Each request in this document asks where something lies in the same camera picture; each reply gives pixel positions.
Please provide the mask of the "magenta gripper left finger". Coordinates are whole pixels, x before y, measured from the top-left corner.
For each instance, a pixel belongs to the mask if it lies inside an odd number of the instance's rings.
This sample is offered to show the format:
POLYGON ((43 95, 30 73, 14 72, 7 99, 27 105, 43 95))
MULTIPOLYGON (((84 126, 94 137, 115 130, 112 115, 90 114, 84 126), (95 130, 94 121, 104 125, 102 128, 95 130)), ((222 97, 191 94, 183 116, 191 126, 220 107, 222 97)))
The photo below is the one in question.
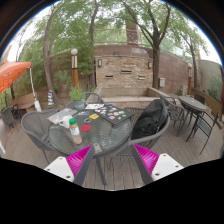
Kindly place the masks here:
POLYGON ((59 156, 45 171, 82 186, 94 152, 94 147, 90 145, 68 157, 59 156))

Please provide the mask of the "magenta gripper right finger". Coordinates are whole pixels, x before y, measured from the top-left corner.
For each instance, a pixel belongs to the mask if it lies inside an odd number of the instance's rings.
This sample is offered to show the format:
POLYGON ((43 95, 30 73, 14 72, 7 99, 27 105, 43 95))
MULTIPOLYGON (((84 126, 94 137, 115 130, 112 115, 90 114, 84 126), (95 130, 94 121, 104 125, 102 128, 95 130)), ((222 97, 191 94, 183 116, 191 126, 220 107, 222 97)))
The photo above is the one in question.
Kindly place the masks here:
POLYGON ((137 144, 132 146, 132 155, 145 185, 183 169, 183 166, 168 154, 157 154, 137 144))

